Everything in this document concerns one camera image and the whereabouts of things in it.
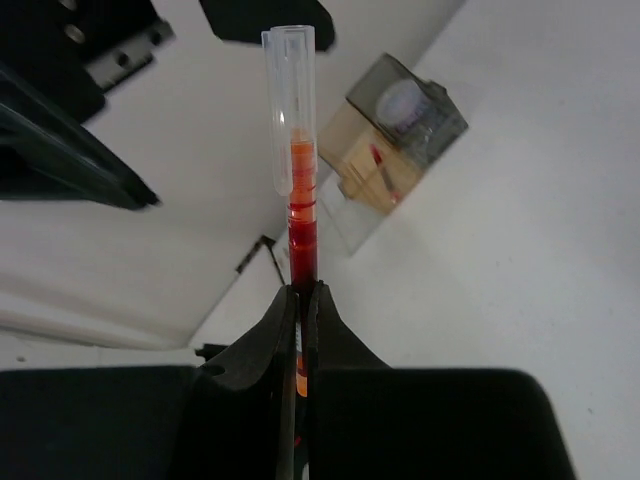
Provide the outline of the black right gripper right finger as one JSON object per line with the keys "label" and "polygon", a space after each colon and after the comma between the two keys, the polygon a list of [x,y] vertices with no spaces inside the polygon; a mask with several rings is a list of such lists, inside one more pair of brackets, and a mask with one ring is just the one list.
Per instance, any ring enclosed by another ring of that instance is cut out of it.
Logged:
{"label": "black right gripper right finger", "polygon": [[307,321],[314,479],[571,479],[546,392],[499,368],[393,368],[318,284]]}

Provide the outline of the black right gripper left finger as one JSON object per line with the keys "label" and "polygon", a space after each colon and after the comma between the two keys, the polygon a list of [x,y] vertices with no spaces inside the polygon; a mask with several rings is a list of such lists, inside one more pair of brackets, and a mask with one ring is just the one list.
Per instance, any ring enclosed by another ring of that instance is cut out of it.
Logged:
{"label": "black right gripper left finger", "polygon": [[178,478],[293,478],[297,305],[280,288],[258,323],[197,369]]}

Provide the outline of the clear paper clip jar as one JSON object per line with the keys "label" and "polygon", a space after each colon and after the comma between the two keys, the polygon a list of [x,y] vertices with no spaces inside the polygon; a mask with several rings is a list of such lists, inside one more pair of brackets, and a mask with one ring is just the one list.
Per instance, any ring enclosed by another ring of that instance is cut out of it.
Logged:
{"label": "clear paper clip jar", "polygon": [[391,85],[378,99],[376,120],[386,129],[403,135],[416,124],[430,106],[430,100],[412,79]]}

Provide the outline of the red orange pen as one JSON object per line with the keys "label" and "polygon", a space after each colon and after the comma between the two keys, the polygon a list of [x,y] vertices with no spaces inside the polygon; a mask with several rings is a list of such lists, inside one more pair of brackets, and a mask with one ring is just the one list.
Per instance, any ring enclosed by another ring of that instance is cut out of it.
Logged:
{"label": "red orange pen", "polygon": [[318,277],[315,29],[262,33],[271,115],[274,186],[286,198],[291,286],[298,295],[296,390],[308,396],[305,330]]}

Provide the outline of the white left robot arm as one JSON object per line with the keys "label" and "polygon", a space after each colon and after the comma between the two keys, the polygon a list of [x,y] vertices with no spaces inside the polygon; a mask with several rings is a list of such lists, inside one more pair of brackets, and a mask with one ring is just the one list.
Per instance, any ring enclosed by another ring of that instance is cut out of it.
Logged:
{"label": "white left robot arm", "polygon": [[1,5],[1,197],[130,211],[157,195],[86,130],[174,35],[150,1]]}

